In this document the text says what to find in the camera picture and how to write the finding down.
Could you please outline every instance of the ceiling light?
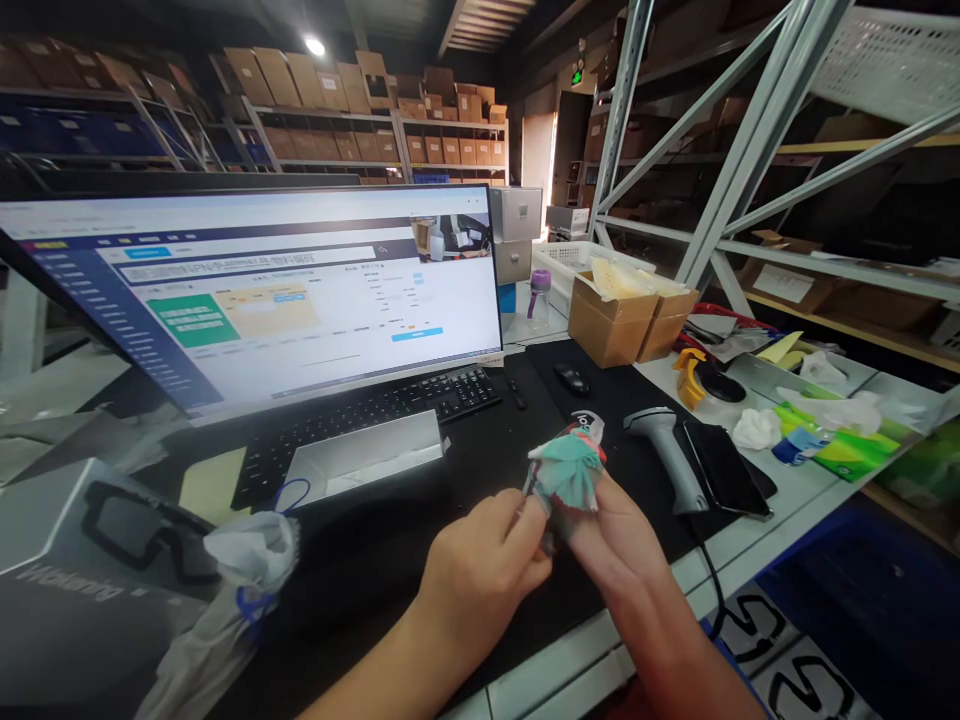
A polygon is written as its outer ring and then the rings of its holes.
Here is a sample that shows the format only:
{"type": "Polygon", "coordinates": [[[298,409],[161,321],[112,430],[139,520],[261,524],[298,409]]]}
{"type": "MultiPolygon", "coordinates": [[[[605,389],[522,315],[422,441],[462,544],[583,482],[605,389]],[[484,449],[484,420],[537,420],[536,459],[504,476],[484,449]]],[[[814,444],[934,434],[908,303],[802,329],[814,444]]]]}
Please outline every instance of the ceiling light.
{"type": "Polygon", "coordinates": [[[317,40],[315,37],[305,37],[303,42],[307,45],[307,50],[312,52],[314,55],[323,55],[327,49],[323,47],[323,43],[317,40]]]}

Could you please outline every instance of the white plastic basket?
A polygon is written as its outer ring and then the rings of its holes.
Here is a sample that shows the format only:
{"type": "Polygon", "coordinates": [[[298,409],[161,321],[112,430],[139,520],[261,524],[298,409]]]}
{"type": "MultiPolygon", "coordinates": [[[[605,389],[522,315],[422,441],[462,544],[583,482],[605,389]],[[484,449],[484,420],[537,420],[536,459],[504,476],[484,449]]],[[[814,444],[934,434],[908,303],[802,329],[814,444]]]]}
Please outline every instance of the white plastic basket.
{"type": "Polygon", "coordinates": [[[550,304],[564,317],[570,316],[573,280],[578,273],[590,270],[591,257],[605,258],[650,273],[657,271],[656,265],[645,260],[584,240],[568,243],[535,243],[531,265],[535,270],[543,268],[550,271],[550,304]]]}
{"type": "Polygon", "coordinates": [[[943,306],[950,314],[943,319],[930,340],[934,345],[960,355],[960,303],[944,303],[943,306]]]}
{"type": "Polygon", "coordinates": [[[960,18],[855,5],[811,92],[913,125],[960,103],[960,18]]]}

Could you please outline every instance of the smartphone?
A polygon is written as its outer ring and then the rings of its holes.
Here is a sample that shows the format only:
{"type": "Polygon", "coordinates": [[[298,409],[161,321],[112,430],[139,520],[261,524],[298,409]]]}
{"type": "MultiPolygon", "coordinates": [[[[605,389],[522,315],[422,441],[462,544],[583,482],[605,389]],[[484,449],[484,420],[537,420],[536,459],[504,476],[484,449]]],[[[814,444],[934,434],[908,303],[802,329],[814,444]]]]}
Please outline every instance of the smartphone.
{"type": "Polygon", "coordinates": [[[707,491],[721,510],[768,520],[773,511],[757,487],[746,461],[719,425],[684,423],[707,491]]]}

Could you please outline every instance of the monitor screen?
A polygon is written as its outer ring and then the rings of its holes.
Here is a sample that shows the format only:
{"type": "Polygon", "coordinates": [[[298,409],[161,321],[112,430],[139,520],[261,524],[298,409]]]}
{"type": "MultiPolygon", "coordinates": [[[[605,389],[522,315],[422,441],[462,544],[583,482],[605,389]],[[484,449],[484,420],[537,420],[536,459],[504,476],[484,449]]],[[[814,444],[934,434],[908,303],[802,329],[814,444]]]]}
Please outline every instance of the monitor screen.
{"type": "Polygon", "coordinates": [[[0,229],[198,425],[502,349],[485,187],[7,202],[0,229]]]}

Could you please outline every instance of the person's arm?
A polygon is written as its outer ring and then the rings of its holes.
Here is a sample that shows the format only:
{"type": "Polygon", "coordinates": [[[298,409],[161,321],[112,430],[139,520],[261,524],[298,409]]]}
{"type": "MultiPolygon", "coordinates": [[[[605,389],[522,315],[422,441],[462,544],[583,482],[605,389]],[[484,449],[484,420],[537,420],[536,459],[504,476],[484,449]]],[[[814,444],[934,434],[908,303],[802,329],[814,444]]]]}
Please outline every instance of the person's arm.
{"type": "Polygon", "coordinates": [[[546,521],[537,500],[504,490],[444,528],[406,613],[301,720],[435,716],[550,575],[538,553],[546,521]]]}
{"type": "Polygon", "coordinates": [[[603,594],[656,716],[766,718],[697,623],[647,518],[609,475],[597,504],[596,516],[576,521],[570,547],[603,594]]]}

